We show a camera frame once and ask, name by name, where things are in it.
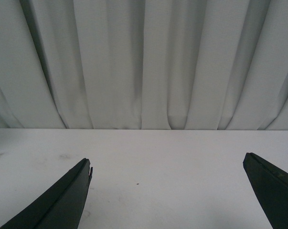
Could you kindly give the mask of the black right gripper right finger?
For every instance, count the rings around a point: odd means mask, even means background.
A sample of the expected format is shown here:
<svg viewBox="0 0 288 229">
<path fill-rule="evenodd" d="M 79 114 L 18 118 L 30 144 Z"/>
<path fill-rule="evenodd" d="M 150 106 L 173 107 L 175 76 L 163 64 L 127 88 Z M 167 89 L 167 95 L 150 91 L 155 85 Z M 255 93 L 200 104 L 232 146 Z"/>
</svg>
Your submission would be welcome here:
<svg viewBox="0 0 288 229">
<path fill-rule="evenodd" d="M 272 228 L 288 229 L 288 173 L 254 153 L 243 167 Z"/>
</svg>

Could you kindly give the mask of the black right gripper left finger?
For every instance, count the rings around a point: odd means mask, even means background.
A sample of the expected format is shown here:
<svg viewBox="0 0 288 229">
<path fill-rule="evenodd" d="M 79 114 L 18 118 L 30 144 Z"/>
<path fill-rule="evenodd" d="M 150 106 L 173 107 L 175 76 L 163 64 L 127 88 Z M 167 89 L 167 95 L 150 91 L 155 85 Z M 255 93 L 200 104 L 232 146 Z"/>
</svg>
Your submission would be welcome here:
<svg viewBox="0 0 288 229">
<path fill-rule="evenodd" d="M 2 229 L 76 229 L 84 210 L 93 168 L 82 159 Z"/>
</svg>

